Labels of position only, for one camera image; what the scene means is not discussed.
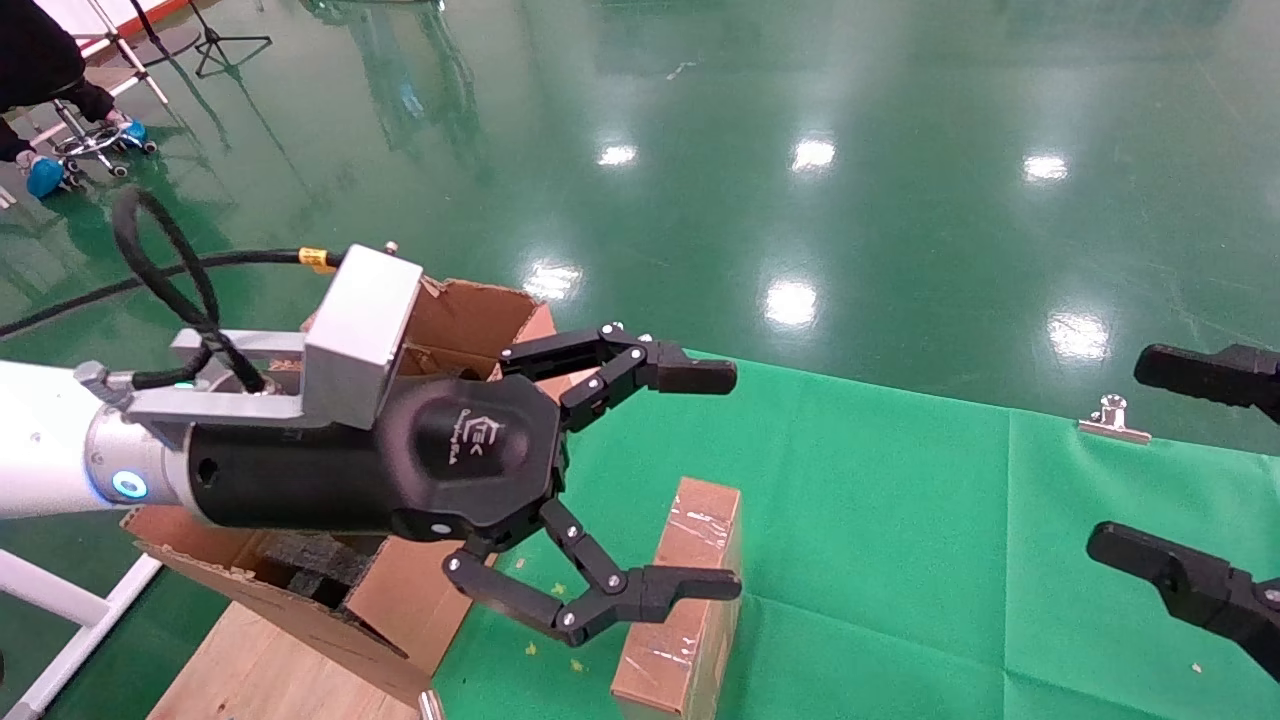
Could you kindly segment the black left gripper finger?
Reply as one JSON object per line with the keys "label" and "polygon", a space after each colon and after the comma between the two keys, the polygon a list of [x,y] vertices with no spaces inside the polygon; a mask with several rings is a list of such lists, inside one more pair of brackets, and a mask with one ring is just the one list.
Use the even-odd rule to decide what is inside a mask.
{"label": "black left gripper finger", "polygon": [[588,582],[588,589],[564,602],[507,577],[486,564],[488,547],[477,538],[443,562],[454,588],[471,601],[570,647],[586,644],[620,623],[662,624],[682,600],[737,600],[739,574],[719,568],[645,565],[622,570],[557,498],[539,510],[541,529]]}
{"label": "black left gripper finger", "polygon": [[695,359],[676,343],[630,334],[617,323],[520,342],[499,354],[504,377],[534,383],[585,373],[558,398],[559,428],[580,432],[640,389],[668,395],[730,395],[737,365]]}

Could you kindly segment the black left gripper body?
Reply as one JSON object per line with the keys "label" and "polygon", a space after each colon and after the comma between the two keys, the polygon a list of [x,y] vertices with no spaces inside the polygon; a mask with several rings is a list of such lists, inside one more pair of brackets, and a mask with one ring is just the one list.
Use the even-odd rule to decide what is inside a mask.
{"label": "black left gripper body", "polygon": [[195,511],[219,527],[511,547],[564,487],[561,406],[524,377],[397,382],[369,430],[198,424]]}

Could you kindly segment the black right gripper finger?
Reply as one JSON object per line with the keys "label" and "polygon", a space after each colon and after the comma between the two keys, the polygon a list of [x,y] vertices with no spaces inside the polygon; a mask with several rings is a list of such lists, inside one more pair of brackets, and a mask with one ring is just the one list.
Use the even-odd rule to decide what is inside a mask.
{"label": "black right gripper finger", "polygon": [[1256,407],[1279,421],[1279,354],[1247,345],[1230,345],[1216,354],[1199,354],[1166,345],[1140,352],[1135,380],[1147,387],[1202,398],[1231,407]]}
{"label": "black right gripper finger", "polygon": [[1279,579],[1256,580],[1228,560],[1115,521],[1097,524],[1096,562],[1149,583],[1171,618],[1230,641],[1279,680]]}

